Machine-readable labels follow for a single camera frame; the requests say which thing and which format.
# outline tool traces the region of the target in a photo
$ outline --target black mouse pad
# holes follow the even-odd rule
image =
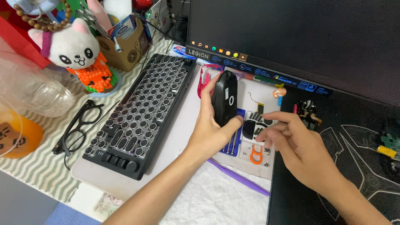
[[[400,224],[400,177],[390,172],[388,157],[368,148],[385,118],[391,121],[391,134],[400,137],[400,128],[393,119],[396,108],[340,92],[325,97],[290,87],[287,91],[282,111],[292,113],[296,101],[313,100],[318,108],[316,115],[322,119],[315,131],[321,134],[340,172],[386,218]],[[277,153],[267,224],[346,223],[326,199],[297,181]]]

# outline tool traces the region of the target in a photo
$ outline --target left hand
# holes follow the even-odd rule
[[[243,123],[241,116],[233,117],[225,126],[220,127],[214,120],[214,108],[211,104],[211,91],[219,76],[214,77],[201,92],[199,116],[190,136],[185,152],[206,161],[221,150]]]

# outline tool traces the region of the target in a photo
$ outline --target monitor screen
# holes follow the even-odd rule
[[[191,0],[187,47],[253,74],[276,72],[282,83],[299,78],[288,82],[307,91],[400,106],[398,12],[397,0]]]

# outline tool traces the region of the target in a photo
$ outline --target right hand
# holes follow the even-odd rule
[[[276,111],[262,117],[279,122],[264,129],[256,141],[265,141],[267,148],[273,143],[296,179],[325,198],[346,186],[349,181],[334,164],[321,136],[307,130],[298,115]]]

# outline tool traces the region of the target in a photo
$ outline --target black eyeglasses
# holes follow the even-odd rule
[[[71,152],[82,147],[86,140],[87,131],[83,131],[81,127],[96,123],[102,114],[101,107],[103,106],[104,104],[96,105],[93,100],[87,100],[54,146],[53,153],[58,155],[61,152],[65,152],[65,156],[68,157],[71,155]]]

